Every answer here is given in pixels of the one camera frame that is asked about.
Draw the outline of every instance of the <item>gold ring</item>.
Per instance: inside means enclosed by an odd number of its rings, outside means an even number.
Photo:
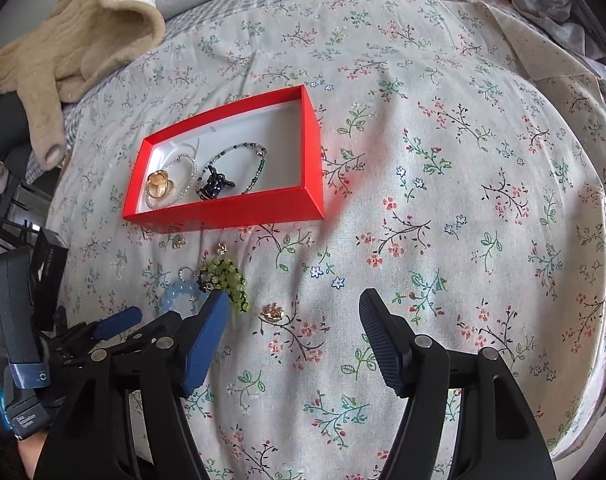
[[[145,186],[145,190],[149,197],[158,200],[165,195],[170,194],[173,189],[174,182],[168,178],[167,171],[158,170],[148,175],[148,182]]]

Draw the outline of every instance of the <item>beige knitted sweater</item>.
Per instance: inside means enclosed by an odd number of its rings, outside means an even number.
[[[139,1],[59,0],[37,29],[0,50],[0,93],[18,93],[44,170],[65,155],[61,102],[78,102],[164,34],[161,13]]]

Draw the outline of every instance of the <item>green beaded keychain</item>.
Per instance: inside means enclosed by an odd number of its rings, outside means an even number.
[[[247,281],[229,258],[214,258],[201,264],[201,272],[197,279],[199,288],[205,292],[210,290],[225,290],[230,301],[240,312],[247,312],[250,305],[245,294]]]

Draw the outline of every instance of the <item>black charm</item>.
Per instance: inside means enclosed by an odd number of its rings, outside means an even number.
[[[214,200],[215,198],[218,198],[225,186],[237,187],[234,182],[227,180],[223,173],[217,173],[214,166],[208,166],[208,170],[208,182],[205,184],[205,186],[198,190],[199,195],[201,195],[205,200]]]

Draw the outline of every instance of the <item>floral bedsheet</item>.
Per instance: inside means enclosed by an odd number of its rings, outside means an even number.
[[[145,136],[297,84],[321,123],[326,220],[181,235],[122,220]],[[494,346],[553,457],[600,415],[606,107],[592,74],[513,17],[438,0],[243,10],[132,63],[78,121],[48,219],[70,245],[70,322],[131,304],[153,319],[178,269],[220,241],[247,277],[251,311],[229,320],[185,402],[211,478],[379,476],[404,403],[359,321],[370,286],[446,348]],[[451,391],[434,478],[448,473],[459,400]],[[132,410],[147,456],[136,394]]]

